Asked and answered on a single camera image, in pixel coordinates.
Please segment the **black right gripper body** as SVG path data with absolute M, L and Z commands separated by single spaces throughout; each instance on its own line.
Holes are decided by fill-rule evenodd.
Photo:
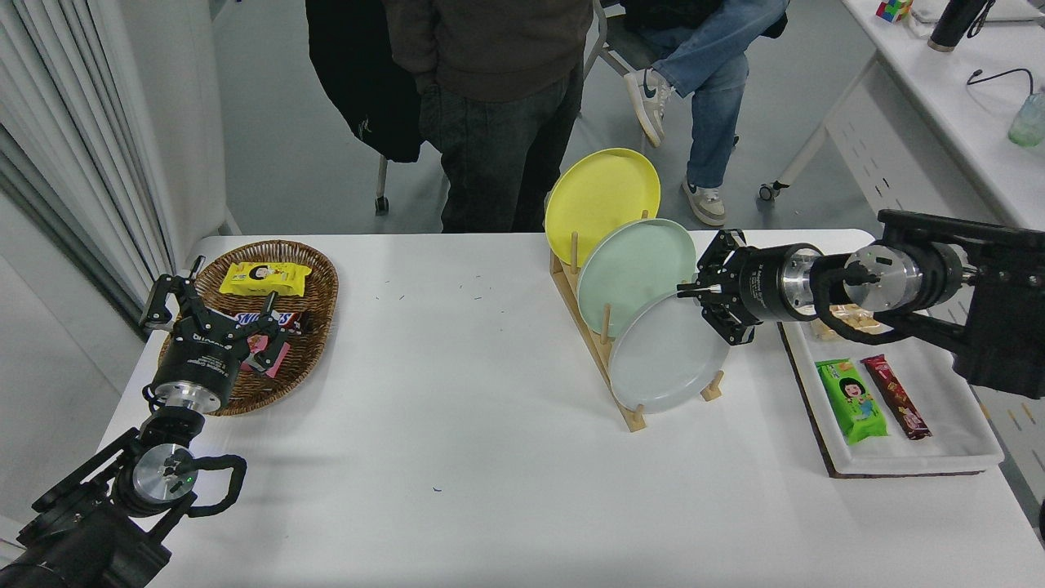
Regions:
M 790 258 L 790 246 L 754 248 L 726 245 L 728 257 L 723 271 L 727 295 L 721 315 L 729 323 L 754 325 L 790 319 L 789 305 L 781 286 Z

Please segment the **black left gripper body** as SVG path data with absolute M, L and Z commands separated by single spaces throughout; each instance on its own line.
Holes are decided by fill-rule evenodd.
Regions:
M 212 329 L 202 334 L 198 323 L 183 317 L 175 324 L 171 343 L 161 357 L 152 382 L 157 397 L 171 394 L 179 382 L 208 390 L 216 397 L 228 397 L 238 379 L 240 364 L 249 356 L 245 339 L 229 339 L 227 324 L 212 319 Z

